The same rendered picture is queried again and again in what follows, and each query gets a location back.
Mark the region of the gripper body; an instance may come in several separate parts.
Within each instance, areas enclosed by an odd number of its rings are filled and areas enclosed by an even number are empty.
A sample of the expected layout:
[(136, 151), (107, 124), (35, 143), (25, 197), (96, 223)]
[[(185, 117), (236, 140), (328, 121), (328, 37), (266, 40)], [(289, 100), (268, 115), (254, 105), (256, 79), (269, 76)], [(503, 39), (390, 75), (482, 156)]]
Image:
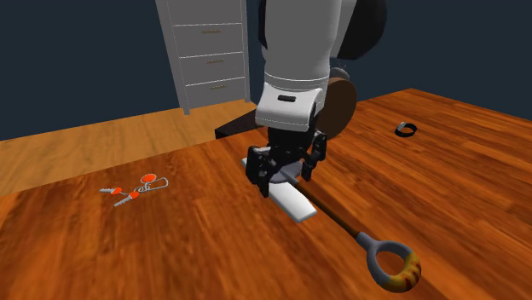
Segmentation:
[(317, 132), (316, 128), (302, 132), (268, 127), (270, 147), (268, 161), (272, 166), (285, 166), (304, 159), (306, 164), (316, 166), (318, 160), (312, 154), (308, 154), (308, 149)]

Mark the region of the brown wooden table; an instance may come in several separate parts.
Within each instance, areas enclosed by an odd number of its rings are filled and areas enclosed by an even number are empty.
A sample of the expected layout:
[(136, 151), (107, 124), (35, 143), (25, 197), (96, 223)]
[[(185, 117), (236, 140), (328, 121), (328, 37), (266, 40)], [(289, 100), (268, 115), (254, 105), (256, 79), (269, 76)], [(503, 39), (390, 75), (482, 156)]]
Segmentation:
[[(415, 124), (408, 138), (395, 134)], [(18, 193), (0, 188), (0, 300), (532, 300), (532, 122), (405, 89), (361, 101), (308, 185), (353, 227), (409, 245), (394, 294), (318, 214), (293, 222), (240, 164), (248, 131)], [(123, 197), (100, 193), (169, 186)]]

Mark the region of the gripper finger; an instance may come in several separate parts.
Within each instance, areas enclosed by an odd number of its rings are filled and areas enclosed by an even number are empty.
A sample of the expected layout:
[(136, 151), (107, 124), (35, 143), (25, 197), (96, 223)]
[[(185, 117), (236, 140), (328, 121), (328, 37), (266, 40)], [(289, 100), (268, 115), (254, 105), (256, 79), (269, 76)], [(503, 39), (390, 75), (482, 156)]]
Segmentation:
[(316, 131), (312, 141), (311, 152), (304, 155), (301, 177), (308, 182), (317, 163), (323, 161), (326, 156), (327, 135), (321, 131)]
[(269, 196), (270, 179), (282, 168), (270, 152), (270, 147), (249, 146), (246, 157), (246, 177), (264, 198)]

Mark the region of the black wristband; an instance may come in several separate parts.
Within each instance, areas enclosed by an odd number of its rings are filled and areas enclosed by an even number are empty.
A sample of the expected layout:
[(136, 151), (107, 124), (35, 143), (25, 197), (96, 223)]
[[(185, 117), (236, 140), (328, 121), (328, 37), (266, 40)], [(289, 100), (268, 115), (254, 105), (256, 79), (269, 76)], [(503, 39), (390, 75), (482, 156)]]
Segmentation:
[(418, 130), (417, 126), (412, 123), (401, 122), (395, 128), (395, 134), (401, 138), (408, 138), (413, 136)]

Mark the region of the brown round disc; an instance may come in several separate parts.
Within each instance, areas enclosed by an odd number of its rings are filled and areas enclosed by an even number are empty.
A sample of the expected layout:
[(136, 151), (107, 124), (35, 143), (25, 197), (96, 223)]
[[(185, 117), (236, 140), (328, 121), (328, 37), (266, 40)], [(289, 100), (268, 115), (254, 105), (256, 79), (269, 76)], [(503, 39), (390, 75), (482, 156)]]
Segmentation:
[(330, 70), (325, 104), (319, 113), (316, 128), (332, 139), (351, 121), (357, 105), (357, 90), (350, 75), (341, 67)]

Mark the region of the white flat remote control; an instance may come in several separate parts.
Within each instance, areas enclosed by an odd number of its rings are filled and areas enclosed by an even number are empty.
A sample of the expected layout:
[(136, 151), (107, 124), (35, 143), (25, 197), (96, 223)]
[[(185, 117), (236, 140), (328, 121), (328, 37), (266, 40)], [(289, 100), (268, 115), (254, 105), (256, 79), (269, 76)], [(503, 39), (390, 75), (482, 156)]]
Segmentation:
[(310, 201), (295, 187), (301, 170), (302, 163), (299, 161), (288, 164), (269, 181), (269, 198), (294, 222), (303, 222), (317, 213)]

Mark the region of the white chest of drawers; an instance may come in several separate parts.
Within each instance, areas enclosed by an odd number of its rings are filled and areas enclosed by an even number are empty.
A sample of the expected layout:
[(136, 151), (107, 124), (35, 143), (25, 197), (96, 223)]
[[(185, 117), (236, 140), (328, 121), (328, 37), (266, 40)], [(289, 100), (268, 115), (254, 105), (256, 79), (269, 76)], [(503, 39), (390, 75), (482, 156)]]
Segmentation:
[(246, 0), (155, 0), (180, 108), (250, 100)]

